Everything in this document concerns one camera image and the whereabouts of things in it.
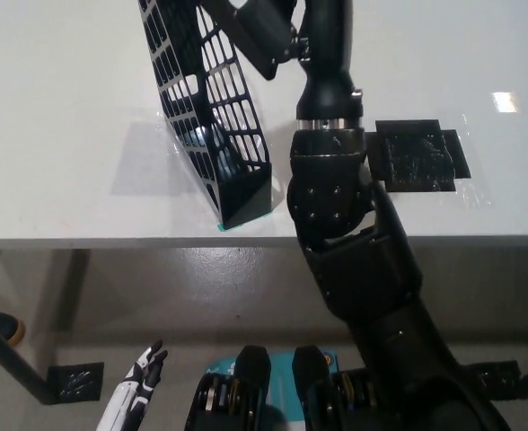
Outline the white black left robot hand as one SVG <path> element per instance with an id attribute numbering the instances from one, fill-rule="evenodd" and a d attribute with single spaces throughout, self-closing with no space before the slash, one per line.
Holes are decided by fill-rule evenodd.
<path id="1" fill-rule="evenodd" d="M 138 430 L 144 419 L 155 387 L 161 381 L 163 362 L 168 351 L 157 340 L 130 367 L 117 385 L 104 410 L 97 431 Z"/>

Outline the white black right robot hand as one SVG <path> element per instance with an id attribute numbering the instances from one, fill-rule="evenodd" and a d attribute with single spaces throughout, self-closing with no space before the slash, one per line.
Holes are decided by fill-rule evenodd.
<path id="1" fill-rule="evenodd" d="M 285 63 L 301 54 L 302 43 L 292 24 L 296 0 L 231 1 L 231 5 L 238 23 L 266 57 Z"/>

